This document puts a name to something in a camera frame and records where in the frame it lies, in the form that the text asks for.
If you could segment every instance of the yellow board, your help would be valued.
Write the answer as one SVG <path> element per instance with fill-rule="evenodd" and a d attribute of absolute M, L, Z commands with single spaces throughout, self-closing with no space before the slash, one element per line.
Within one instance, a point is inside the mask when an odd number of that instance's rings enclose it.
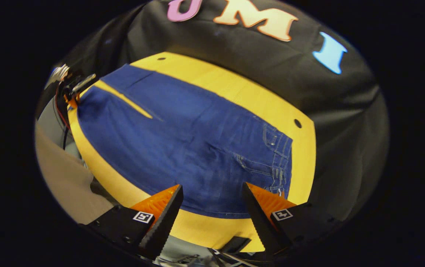
<path fill-rule="evenodd" d="M 314 124 L 305 114 L 257 83 L 191 57 L 163 52 L 140 59 L 131 65 L 156 71 L 217 93 L 261 117 L 290 137 L 293 140 L 292 179 L 287 199 L 297 205 L 308 201 L 316 162 L 316 137 Z M 106 83 L 97 81 L 94 86 L 115 94 L 151 118 L 148 113 Z M 122 177 L 92 147 L 80 129 L 77 110 L 70 110 L 68 114 L 72 135 L 79 152 L 101 185 L 125 207 L 131 207 L 148 198 L 150 195 Z M 301 123 L 301 128 L 297 127 L 295 119 Z M 251 219 L 212 218 L 180 210 L 170 234 L 181 240 L 217 250 L 236 235 L 251 239 L 242 252 L 264 250 Z"/>

